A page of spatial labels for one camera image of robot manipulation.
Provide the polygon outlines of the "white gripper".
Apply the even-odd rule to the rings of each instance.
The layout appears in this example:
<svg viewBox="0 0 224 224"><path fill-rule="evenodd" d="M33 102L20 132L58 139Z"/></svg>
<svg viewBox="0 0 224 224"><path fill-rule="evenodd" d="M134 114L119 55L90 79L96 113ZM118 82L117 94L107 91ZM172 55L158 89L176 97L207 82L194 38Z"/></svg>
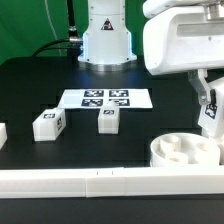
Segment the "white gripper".
<svg viewBox="0 0 224 224"><path fill-rule="evenodd" d="M210 104L206 69L224 67L224 0L146 0L143 14L148 71L160 75L191 70L188 80L199 104Z"/></svg>

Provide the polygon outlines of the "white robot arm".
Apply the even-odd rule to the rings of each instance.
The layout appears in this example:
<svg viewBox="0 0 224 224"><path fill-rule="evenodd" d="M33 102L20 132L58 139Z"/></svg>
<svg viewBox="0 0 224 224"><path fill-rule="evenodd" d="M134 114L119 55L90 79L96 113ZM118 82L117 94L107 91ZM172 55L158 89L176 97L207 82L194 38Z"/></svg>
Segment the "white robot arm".
<svg viewBox="0 0 224 224"><path fill-rule="evenodd" d="M79 61L107 71L132 62L125 0L88 0L89 26ZM143 52L153 75L187 71L199 102L215 102L207 71L224 67L224 0L146 0Z"/></svg>

